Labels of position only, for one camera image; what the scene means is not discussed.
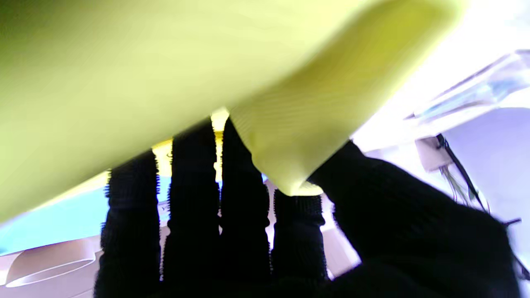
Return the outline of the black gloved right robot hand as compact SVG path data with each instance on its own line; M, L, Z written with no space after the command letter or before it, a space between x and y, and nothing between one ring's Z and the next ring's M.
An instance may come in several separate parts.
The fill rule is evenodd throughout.
M351 141L311 176L360 264L330 280L320 195L269 193L231 119L223 187L206 118L172 140L170 234L160 245L151 149L111 170L95 298L520 298L505 226Z

